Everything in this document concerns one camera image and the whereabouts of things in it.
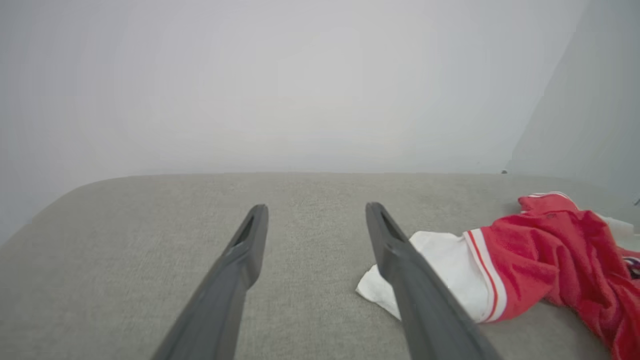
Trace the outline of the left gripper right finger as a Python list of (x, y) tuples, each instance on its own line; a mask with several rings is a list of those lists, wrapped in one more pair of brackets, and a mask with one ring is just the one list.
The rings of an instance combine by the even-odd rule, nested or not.
[(411, 359), (501, 360), (384, 205), (367, 203), (365, 213), (377, 268), (393, 289)]

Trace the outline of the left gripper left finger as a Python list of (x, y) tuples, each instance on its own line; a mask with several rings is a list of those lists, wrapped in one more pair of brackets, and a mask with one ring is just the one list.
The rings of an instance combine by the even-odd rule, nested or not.
[(246, 294), (262, 270), (268, 224), (267, 205), (247, 212), (152, 360), (234, 360)]

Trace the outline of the red and white basketball jersey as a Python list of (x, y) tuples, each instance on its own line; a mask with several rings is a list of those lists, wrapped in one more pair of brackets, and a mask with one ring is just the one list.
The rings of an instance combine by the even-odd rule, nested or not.
[[(508, 321), (541, 300), (574, 312), (612, 360), (640, 360), (640, 251), (624, 221), (582, 210), (564, 193), (532, 193), (519, 213), (461, 235), (418, 231), (409, 243), (475, 325)], [(402, 321), (377, 264), (356, 292)]]

